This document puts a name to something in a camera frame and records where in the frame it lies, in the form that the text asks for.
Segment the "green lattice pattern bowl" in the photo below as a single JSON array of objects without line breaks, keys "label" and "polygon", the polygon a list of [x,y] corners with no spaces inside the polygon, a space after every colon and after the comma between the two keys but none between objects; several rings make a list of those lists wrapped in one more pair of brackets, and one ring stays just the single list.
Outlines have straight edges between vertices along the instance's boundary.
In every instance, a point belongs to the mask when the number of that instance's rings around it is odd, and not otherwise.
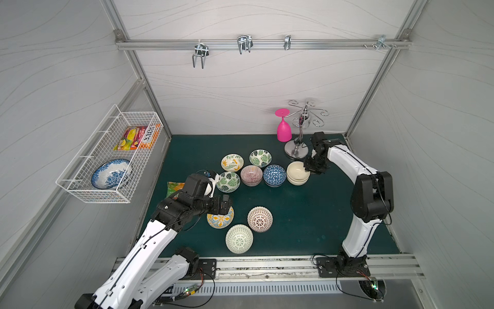
[{"label": "green lattice pattern bowl", "polygon": [[246,225],[234,225],[226,233],[225,243],[234,254],[244,254],[253,244],[253,233]]}]

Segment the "cream plain bowl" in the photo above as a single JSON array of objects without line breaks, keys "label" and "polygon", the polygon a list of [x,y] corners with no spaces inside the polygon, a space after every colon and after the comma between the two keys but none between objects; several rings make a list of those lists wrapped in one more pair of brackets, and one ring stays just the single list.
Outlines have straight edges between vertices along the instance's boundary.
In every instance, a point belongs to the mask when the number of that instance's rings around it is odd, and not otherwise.
[{"label": "cream plain bowl", "polygon": [[291,183],[292,185],[296,185],[296,186],[301,186],[301,185],[304,185],[307,181],[308,181],[308,178],[304,179],[304,180],[296,180],[296,179],[293,179],[291,178],[289,175],[287,176],[287,180],[289,181],[289,183]]},{"label": "cream plain bowl", "polygon": [[310,177],[311,174],[309,171],[306,171],[304,163],[301,161],[290,163],[290,165],[287,167],[286,172],[290,178],[297,181],[306,180]]}]

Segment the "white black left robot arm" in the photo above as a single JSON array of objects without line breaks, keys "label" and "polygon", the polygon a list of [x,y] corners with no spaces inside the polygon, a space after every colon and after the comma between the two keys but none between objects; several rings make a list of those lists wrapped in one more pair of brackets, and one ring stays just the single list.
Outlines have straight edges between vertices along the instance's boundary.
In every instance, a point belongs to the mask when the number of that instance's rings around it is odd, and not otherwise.
[{"label": "white black left robot arm", "polygon": [[92,294],[83,294],[76,308],[149,308],[169,287],[199,272],[199,255],[179,248],[153,275],[147,273],[163,250],[193,218],[228,214],[229,195],[215,194],[220,175],[192,174],[183,189],[158,204],[142,236],[109,279]]}]

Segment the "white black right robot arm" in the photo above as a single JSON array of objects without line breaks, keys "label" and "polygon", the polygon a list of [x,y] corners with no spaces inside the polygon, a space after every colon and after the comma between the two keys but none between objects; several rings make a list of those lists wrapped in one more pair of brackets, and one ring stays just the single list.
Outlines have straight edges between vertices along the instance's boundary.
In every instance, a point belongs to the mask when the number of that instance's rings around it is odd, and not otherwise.
[{"label": "white black right robot arm", "polygon": [[350,199],[353,218],[337,265],[341,268],[362,265],[378,226],[394,210],[392,176],[366,164],[339,139],[329,140],[323,132],[316,132],[310,140],[313,150],[305,159],[306,171],[320,175],[333,164],[354,184]]}]

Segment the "maroon lattice pattern bowl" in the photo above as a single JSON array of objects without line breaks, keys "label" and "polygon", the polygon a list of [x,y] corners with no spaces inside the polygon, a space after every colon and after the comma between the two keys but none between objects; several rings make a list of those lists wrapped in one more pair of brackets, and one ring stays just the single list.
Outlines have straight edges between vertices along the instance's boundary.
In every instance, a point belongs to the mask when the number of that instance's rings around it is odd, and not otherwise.
[{"label": "maroon lattice pattern bowl", "polygon": [[266,207],[254,207],[248,213],[248,225],[249,227],[257,233],[267,232],[274,221],[273,215],[269,209]]}]

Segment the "blue triangle pattern bowl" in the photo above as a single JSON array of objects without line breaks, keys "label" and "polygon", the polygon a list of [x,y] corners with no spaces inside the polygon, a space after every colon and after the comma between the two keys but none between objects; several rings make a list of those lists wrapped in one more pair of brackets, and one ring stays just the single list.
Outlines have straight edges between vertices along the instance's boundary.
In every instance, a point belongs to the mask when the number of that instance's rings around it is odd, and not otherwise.
[{"label": "blue triangle pattern bowl", "polygon": [[268,165],[263,172],[264,182],[270,187],[280,187],[286,181],[285,169],[276,164]]}]

